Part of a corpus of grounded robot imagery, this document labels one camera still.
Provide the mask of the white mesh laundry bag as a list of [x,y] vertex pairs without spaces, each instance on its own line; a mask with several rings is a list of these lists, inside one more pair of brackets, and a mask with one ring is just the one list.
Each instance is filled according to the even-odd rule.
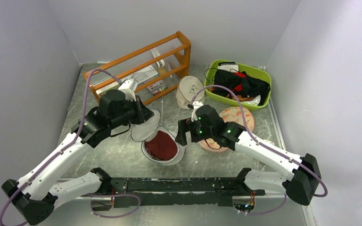
[[[154,109],[154,108],[151,108],[150,110],[154,113],[154,116],[152,118],[150,118],[147,122],[145,122],[141,125],[133,125],[132,130],[131,130],[131,138],[134,142],[140,143],[142,153],[150,161],[159,163],[159,164],[162,164],[165,166],[175,165],[175,164],[179,163],[182,160],[182,158],[184,157],[185,148],[175,142],[176,134],[174,132],[171,132],[168,129],[166,129],[165,127],[159,125],[159,123],[161,121],[160,111],[157,109]],[[146,152],[146,149],[144,147],[145,141],[152,140],[156,136],[158,130],[168,133],[168,135],[172,138],[172,140],[177,145],[178,153],[176,154],[175,157],[173,157],[169,161],[154,160]]]

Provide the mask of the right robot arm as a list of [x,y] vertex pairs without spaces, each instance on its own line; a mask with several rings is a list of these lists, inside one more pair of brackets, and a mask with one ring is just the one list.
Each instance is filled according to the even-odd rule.
[[252,190],[268,190],[285,194],[294,202],[308,206],[321,183],[317,159],[307,153],[300,156],[265,142],[236,122],[225,122],[217,111],[200,102],[194,106],[191,117],[178,121],[175,141],[187,145],[186,133],[197,143],[213,139],[221,147],[248,154],[270,166],[273,172],[250,170],[236,181],[235,188],[241,195]]

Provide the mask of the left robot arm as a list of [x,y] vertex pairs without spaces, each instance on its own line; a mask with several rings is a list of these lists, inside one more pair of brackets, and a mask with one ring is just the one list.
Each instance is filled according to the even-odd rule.
[[153,116],[139,97],[127,99],[122,91],[108,91],[98,106],[83,112],[63,142],[37,167],[18,180],[8,179],[2,184],[8,204],[20,212],[26,224],[34,226],[77,197],[111,193],[112,178],[101,168],[63,184],[58,180],[77,159],[112,137],[113,129],[141,125]]

